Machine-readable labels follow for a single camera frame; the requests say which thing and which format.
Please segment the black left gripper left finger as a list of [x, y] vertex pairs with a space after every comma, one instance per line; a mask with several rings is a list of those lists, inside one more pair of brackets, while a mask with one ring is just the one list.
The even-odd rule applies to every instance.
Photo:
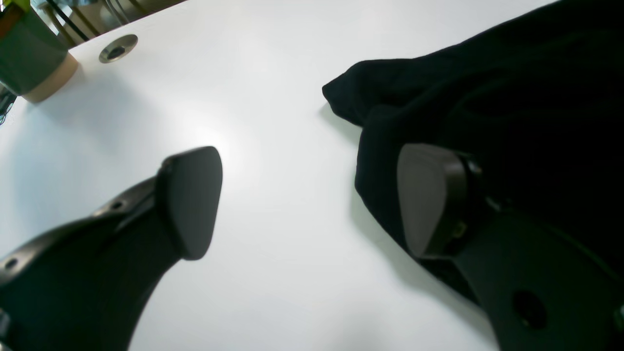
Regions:
[[209, 249], [223, 167], [212, 146], [1, 260], [3, 351], [126, 351], [161, 278]]

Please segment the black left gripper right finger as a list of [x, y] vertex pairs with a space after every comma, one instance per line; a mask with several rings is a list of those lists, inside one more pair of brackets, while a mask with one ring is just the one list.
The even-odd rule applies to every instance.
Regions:
[[495, 202], [475, 158], [406, 144], [396, 175], [409, 253], [457, 267], [502, 351], [623, 349], [623, 276], [551, 225]]

